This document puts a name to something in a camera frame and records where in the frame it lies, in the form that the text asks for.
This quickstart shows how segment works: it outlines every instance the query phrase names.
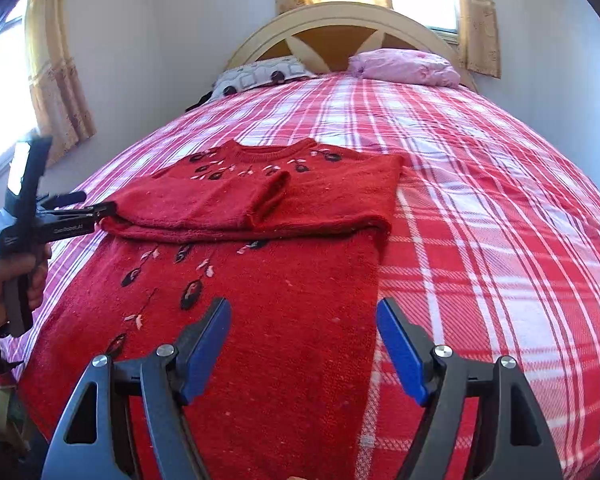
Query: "red plaid bedspread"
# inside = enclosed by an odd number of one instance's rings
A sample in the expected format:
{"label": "red plaid bedspread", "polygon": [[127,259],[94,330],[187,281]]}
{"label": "red plaid bedspread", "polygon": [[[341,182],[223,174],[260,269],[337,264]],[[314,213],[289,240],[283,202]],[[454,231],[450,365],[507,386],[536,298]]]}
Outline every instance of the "red plaid bedspread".
{"label": "red plaid bedspread", "polygon": [[[435,342],[463,356],[514,356],[566,477],[584,478],[600,457],[600,193],[486,99],[343,75],[246,92],[177,118],[80,188],[98,202],[135,176],[231,138],[284,145],[307,136],[404,155],[379,298],[393,296]],[[54,245],[35,327],[2,341],[10,360],[28,361],[40,327],[103,237]],[[406,419],[417,412],[379,338],[368,393],[356,480],[388,480],[415,430]],[[470,434],[463,426],[460,451]]]}

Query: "sweater collar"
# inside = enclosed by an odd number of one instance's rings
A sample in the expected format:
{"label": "sweater collar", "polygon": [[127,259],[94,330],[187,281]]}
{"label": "sweater collar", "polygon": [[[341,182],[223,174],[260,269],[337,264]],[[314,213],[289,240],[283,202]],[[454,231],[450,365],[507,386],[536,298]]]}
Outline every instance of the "sweater collar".
{"label": "sweater collar", "polygon": [[317,146],[318,143],[310,138],[302,139],[290,146],[280,148],[279,146],[243,146],[235,140],[229,140],[225,144],[227,155],[234,155],[237,160],[243,162],[270,162],[291,156],[307,148]]}

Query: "wall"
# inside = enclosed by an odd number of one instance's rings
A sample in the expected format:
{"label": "wall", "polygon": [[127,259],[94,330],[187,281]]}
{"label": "wall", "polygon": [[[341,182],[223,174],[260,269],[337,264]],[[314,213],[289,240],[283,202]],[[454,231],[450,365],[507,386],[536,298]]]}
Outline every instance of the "wall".
{"label": "wall", "polygon": [[600,190],[600,19],[586,0],[494,0],[502,79],[480,92],[535,129]]}
{"label": "wall", "polygon": [[275,17],[274,0],[154,0],[173,116],[198,102],[244,40]]}

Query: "hand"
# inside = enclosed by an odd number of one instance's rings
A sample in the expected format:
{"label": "hand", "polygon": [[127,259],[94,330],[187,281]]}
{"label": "hand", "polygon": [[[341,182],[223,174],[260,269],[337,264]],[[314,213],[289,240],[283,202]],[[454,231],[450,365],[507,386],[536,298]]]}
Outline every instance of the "hand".
{"label": "hand", "polygon": [[[49,258],[51,258],[51,246],[47,244],[45,246],[44,259],[33,273],[29,290],[27,291],[29,308],[31,310],[36,310],[42,304]],[[33,254],[13,254],[5,258],[0,258],[0,327],[7,322],[7,312],[2,296],[3,283],[23,274],[29,274],[35,265],[36,258]]]}

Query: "headboard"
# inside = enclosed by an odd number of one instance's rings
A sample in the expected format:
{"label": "headboard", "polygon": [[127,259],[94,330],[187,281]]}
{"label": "headboard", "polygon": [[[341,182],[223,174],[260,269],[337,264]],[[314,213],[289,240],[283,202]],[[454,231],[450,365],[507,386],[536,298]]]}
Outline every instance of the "headboard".
{"label": "headboard", "polygon": [[393,10],[355,2],[325,2],[281,14],[242,44],[226,70],[293,55],[314,73],[343,71],[350,56],[376,48],[438,54],[458,70],[463,85],[477,91],[456,52],[435,32]]}

